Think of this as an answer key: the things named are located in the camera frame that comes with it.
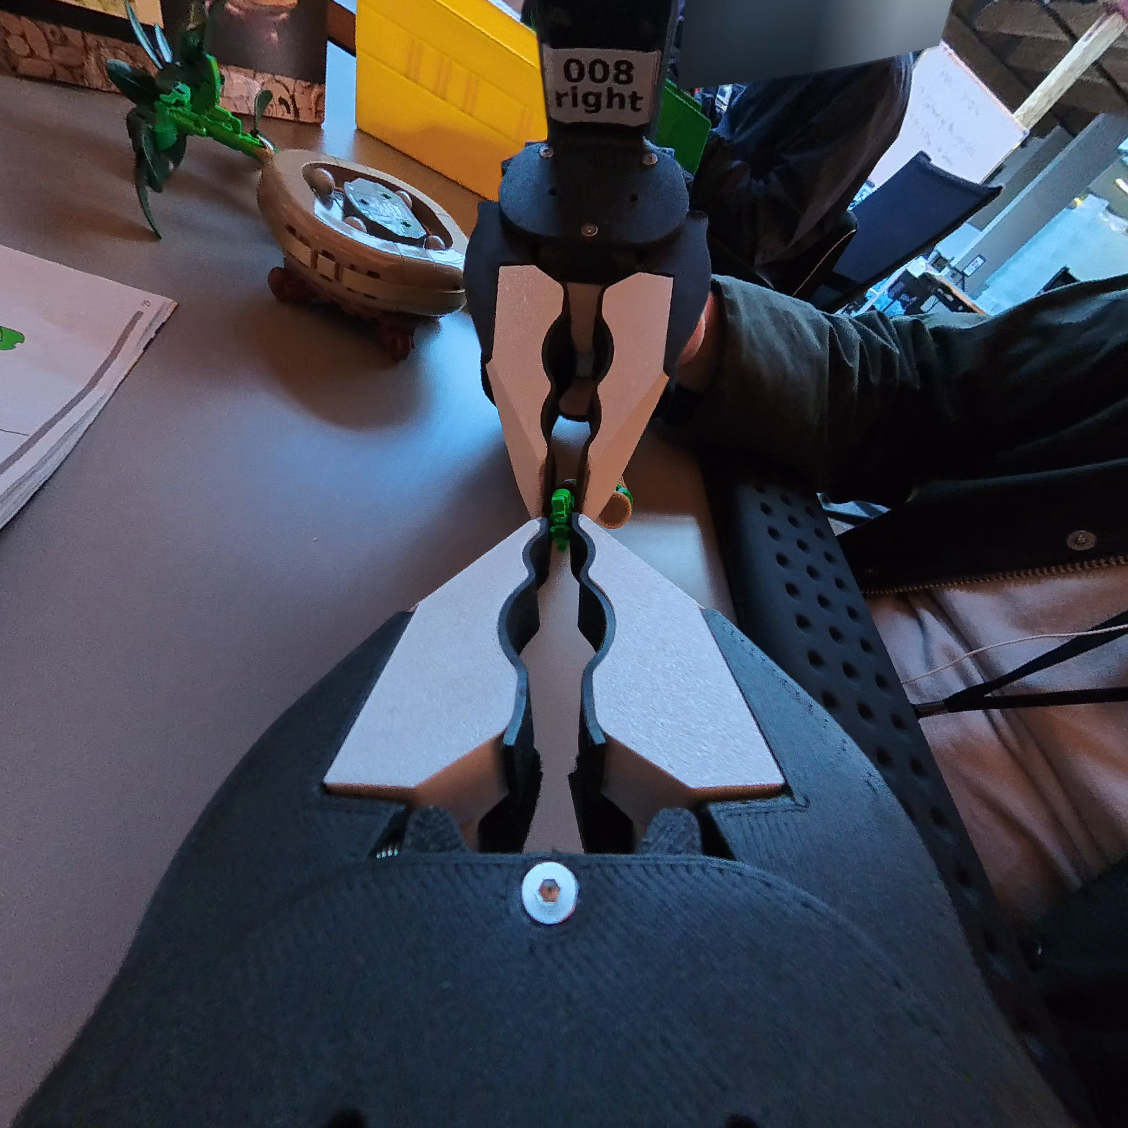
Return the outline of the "wooden post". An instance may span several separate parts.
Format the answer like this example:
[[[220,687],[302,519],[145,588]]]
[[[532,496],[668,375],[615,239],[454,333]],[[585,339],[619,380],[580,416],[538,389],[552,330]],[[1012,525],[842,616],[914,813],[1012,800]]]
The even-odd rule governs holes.
[[[1125,32],[1125,2],[1106,4],[1104,13],[1071,45],[1038,85],[1012,110],[1015,123],[1030,131],[1057,104],[1083,72],[1100,61]]]

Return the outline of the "yellow plastic bin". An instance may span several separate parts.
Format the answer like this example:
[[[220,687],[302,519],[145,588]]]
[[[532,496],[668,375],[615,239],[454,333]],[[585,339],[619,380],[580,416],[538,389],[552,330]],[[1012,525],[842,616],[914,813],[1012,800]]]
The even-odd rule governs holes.
[[[534,30],[501,2],[358,1],[357,127],[497,200],[546,136]]]

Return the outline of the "black office chair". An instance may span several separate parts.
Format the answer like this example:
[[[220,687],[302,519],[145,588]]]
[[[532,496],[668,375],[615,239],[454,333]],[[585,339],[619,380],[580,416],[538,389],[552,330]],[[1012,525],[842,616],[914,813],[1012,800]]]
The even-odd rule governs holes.
[[[854,236],[811,302],[828,311],[852,302],[936,245],[1000,190],[949,173],[918,151],[854,209]]]

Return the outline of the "dark printed cardboard box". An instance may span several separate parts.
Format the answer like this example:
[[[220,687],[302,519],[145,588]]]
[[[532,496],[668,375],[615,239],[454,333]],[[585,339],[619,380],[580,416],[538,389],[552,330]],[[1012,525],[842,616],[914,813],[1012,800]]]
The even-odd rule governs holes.
[[[224,75],[221,104],[248,115],[260,88],[272,91],[266,116],[319,123],[325,116],[327,2],[207,2],[208,48]],[[104,64],[117,59],[149,72],[122,1],[2,1],[5,75],[57,80],[117,93]]]

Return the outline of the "whiteboard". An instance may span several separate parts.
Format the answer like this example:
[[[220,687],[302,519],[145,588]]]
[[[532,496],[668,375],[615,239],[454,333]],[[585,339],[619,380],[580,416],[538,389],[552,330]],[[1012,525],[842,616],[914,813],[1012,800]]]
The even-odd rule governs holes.
[[[1026,135],[1027,128],[941,41],[916,60],[901,130],[869,182],[882,185],[918,151],[948,173],[981,182]]]

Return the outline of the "green plastic bin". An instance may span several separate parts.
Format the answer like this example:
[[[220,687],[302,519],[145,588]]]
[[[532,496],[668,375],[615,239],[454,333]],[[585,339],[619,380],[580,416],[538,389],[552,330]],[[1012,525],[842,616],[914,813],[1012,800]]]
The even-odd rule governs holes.
[[[658,111],[652,142],[668,149],[681,167],[694,175],[703,146],[710,135],[711,122],[697,99],[666,79]]]

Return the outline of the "person's right hand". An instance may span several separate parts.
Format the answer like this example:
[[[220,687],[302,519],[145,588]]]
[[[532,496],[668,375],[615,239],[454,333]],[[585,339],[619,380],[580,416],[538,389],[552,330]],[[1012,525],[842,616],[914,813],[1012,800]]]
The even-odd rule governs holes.
[[[715,320],[715,296],[710,291],[695,328],[679,355],[674,377],[678,385],[698,392],[710,381],[714,367]]]

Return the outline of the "instruction booklet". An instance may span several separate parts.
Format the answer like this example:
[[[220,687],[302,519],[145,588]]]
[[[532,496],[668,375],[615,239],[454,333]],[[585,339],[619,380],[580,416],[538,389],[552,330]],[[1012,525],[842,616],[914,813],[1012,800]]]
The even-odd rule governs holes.
[[[1,523],[78,443],[176,308],[1,247]]]

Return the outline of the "person's right forearm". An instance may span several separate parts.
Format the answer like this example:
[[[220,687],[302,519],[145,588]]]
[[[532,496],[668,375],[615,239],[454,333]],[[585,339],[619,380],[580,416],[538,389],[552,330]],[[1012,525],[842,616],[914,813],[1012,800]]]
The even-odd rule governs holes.
[[[695,373],[656,417],[835,499],[1125,457],[1125,276],[992,316],[827,314],[715,276]]]

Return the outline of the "brown brick-built pot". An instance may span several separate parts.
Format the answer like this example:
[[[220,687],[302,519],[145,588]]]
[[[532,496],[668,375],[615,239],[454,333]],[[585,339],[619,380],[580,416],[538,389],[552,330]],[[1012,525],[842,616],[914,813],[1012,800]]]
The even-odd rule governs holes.
[[[282,302],[326,302],[374,322],[393,361],[416,327],[460,310],[467,236],[404,179],[314,150],[275,150],[258,204],[283,253],[268,286]]]

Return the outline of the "green brick-built plant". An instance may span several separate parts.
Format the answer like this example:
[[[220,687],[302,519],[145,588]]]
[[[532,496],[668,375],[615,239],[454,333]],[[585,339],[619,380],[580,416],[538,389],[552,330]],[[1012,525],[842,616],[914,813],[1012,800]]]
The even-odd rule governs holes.
[[[170,48],[158,25],[149,40],[130,2],[123,2],[134,36],[151,63],[154,75],[121,60],[107,60],[106,73],[134,103],[126,127],[134,151],[135,194],[150,229],[160,236],[151,216],[149,189],[161,192],[186,150],[188,136],[209,136],[227,147],[268,162],[272,143],[260,134],[262,112],[272,92],[262,88],[254,102],[254,126],[220,106],[223,76],[208,51],[209,4],[190,2],[188,20]]]

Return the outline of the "grey desk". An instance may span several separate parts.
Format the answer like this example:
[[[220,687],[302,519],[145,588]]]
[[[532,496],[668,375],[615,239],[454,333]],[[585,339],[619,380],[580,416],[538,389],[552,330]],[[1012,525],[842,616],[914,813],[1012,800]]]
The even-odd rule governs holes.
[[[151,197],[123,99],[2,76],[2,244],[177,302],[2,529],[2,1125],[80,1029],[237,760],[526,518],[466,312],[388,359],[274,299],[252,162]]]

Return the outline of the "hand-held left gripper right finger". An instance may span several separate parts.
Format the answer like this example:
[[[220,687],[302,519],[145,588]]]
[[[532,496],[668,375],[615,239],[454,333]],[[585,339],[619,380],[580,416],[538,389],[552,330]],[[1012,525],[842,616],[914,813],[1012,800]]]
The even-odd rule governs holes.
[[[573,516],[583,672],[573,805],[589,852],[628,852],[663,808],[780,794],[785,778],[710,628],[682,589]]]

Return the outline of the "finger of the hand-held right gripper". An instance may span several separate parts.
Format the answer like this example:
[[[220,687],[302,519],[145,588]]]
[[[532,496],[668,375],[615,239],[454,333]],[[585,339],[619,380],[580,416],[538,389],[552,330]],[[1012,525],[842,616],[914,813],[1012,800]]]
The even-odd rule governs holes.
[[[517,487],[529,515],[544,515],[549,443],[557,416],[544,345],[562,312],[564,290],[534,264],[498,271],[495,333],[486,374]]]
[[[599,421],[587,444],[581,504],[587,516],[601,514],[666,386],[671,292],[670,276],[636,272],[608,286],[601,295],[612,355],[596,388]]]

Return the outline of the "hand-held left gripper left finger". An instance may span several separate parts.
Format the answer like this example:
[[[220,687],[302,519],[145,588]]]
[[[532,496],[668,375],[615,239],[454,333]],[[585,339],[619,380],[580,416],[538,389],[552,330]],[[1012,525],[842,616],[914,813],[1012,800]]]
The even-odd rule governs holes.
[[[525,522],[421,600],[323,784],[455,816],[472,848],[518,851],[541,788],[527,671],[541,521]]]

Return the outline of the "person's grey shirt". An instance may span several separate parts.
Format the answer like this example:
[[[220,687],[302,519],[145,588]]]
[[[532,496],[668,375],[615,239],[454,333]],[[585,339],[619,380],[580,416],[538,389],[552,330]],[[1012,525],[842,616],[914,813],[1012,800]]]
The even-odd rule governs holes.
[[[867,598],[912,702],[1012,671],[1124,612],[1126,568]],[[996,895],[1032,921],[1125,854],[1126,704],[965,711],[921,721]]]

